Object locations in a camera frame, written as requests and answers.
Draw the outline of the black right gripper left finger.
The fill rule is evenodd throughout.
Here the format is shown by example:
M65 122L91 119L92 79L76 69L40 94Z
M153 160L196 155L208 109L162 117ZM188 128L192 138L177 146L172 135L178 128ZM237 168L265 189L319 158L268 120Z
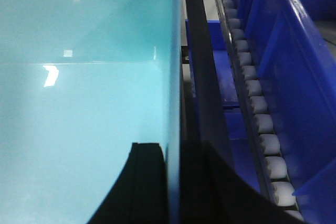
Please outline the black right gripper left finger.
M168 223L166 169L158 143L133 143L127 162L89 223Z

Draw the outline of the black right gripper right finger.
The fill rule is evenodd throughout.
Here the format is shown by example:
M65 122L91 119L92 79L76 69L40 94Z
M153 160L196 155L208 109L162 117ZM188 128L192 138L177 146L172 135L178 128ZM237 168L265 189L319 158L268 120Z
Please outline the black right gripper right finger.
M180 223L301 223L247 185L208 142L181 145Z

